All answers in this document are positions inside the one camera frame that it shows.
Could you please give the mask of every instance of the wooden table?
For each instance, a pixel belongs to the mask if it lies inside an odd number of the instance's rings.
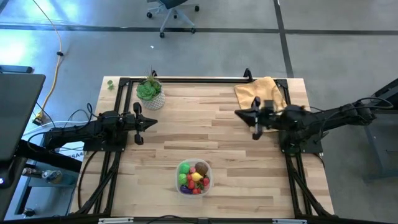
[[[113,110],[120,77],[104,77],[96,113]],[[308,106],[304,80],[287,79],[292,104]],[[293,217],[292,199],[284,155],[277,133],[251,139],[246,124],[235,114],[239,109],[235,84],[164,83],[166,103],[157,111],[142,114],[159,123],[142,133],[144,145],[134,144],[129,133],[122,154],[112,216],[228,218]],[[139,101],[134,85],[132,102]],[[90,155],[85,156],[83,165]],[[100,178],[103,152],[88,165],[81,186],[82,201],[92,194]],[[214,186],[203,198],[186,198],[175,188],[176,166],[184,159],[206,160],[213,170]],[[319,158],[303,154],[309,189],[324,208],[333,213],[325,171]],[[75,193],[71,212],[77,210]],[[103,206],[107,191],[103,197]]]

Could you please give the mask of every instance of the toy fruit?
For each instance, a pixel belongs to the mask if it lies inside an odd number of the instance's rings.
[[[205,186],[203,185],[202,180],[197,182],[197,183],[195,183],[195,188],[196,189],[201,189],[201,190],[205,189]]]
[[[187,186],[181,185],[180,190],[184,194],[192,194],[192,190],[189,189]]]
[[[191,177],[192,177],[192,180],[195,181],[195,182],[198,182],[200,179],[203,178],[203,177],[202,177],[199,173],[197,173],[197,172],[194,172],[193,174],[191,174]]]
[[[187,163],[183,163],[180,165],[180,174],[187,174],[189,172],[189,168],[191,168],[191,166]]]
[[[203,179],[203,185],[204,186],[207,186],[209,183],[210,183],[209,178],[206,177],[206,178]]]
[[[178,183],[179,184],[186,184],[187,183],[187,175],[186,174],[178,175]]]
[[[195,165],[195,170],[197,173],[199,173],[200,175],[204,176],[207,174],[208,168],[206,166],[206,164],[202,163],[202,162],[198,162]]]
[[[194,181],[193,180],[190,180],[189,182],[188,182],[188,186],[187,186],[189,189],[194,189],[195,188],[195,183],[194,183]]]

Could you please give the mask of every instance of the office chair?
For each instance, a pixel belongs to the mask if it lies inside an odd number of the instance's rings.
[[[170,16],[172,14],[174,15],[174,19],[176,19],[178,16],[184,22],[190,24],[192,26],[191,28],[192,34],[194,34],[197,31],[195,29],[194,23],[181,11],[181,9],[193,6],[193,4],[181,5],[186,1],[188,0],[147,0],[147,2],[158,2],[160,4],[159,7],[148,9],[147,17],[149,19],[152,18],[152,12],[154,12],[155,14],[167,12],[166,19],[163,21],[162,27],[160,28],[160,38],[164,38],[163,30],[166,26],[168,19],[170,19]],[[199,6],[195,5],[195,12],[198,12],[199,10],[200,10]]]

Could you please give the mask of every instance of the purple toy eggplant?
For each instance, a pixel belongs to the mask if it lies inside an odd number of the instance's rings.
[[[192,190],[189,189],[187,186],[181,185],[180,190],[184,194],[192,194]]]

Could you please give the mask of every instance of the concrete floor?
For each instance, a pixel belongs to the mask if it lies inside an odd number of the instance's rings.
[[[187,15],[199,28],[278,28],[272,0],[195,1],[201,11],[191,10]],[[37,2],[57,24],[159,27],[164,18],[148,20],[145,0]],[[397,1],[279,2],[286,29],[398,30]],[[47,21],[32,2],[10,0],[0,14],[0,24]],[[172,20],[169,27],[187,26]],[[60,34],[66,56],[46,106],[54,120],[67,119],[76,109],[84,109],[87,102],[95,106],[105,75],[145,75],[152,67],[159,75],[240,77],[249,67],[256,77],[287,76],[279,34],[213,30],[194,35],[171,32],[165,39],[160,39],[158,32]],[[398,35],[287,35],[294,77],[305,79],[310,104],[324,109],[369,96],[396,79],[397,43]],[[34,73],[47,76],[39,103],[51,87],[58,48],[54,31],[0,29],[0,64],[32,66]],[[398,179],[363,181],[365,175],[377,171],[364,129],[345,126],[331,131],[322,143],[335,213],[344,218],[397,223]],[[41,215],[67,212],[70,191],[43,191],[48,193],[48,200],[32,196],[28,202],[31,207],[49,209],[47,201],[56,198],[54,210]],[[9,211],[7,218],[20,217]]]

